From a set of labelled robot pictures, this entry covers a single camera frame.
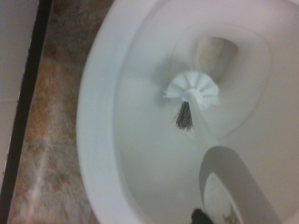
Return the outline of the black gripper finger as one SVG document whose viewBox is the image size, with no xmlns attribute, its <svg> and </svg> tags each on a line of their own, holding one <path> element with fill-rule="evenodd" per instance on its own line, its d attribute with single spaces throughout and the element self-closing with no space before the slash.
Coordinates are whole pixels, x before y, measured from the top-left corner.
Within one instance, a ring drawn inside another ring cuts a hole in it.
<svg viewBox="0 0 299 224">
<path fill-rule="evenodd" d="M 211 218 L 201 209 L 194 209 L 191 220 L 191 224 L 214 224 Z"/>
</svg>

